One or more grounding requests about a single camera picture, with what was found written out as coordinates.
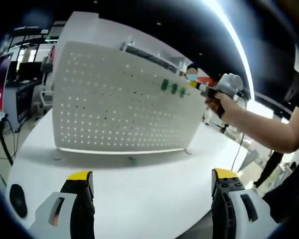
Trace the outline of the person's right hand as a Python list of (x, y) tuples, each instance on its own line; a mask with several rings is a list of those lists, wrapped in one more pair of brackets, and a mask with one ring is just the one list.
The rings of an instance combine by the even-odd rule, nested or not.
[(235, 110), (239, 109), (236, 102), (224, 93), (216, 93), (213, 98), (206, 98), (205, 103), (216, 114), (220, 112), (220, 109), (223, 109), (224, 113), (220, 118), (226, 122), (229, 122)]

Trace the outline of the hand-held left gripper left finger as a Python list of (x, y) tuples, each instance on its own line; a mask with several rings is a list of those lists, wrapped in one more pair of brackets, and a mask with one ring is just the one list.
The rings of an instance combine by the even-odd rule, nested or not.
[(93, 239), (93, 173), (70, 175), (36, 210), (29, 232), (35, 239)]

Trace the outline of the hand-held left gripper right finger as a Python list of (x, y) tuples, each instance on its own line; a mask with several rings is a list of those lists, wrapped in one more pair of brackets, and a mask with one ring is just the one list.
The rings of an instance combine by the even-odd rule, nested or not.
[(245, 189), (233, 171), (212, 170), (211, 215), (214, 239), (267, 239), (278, 227), (269, 205)]

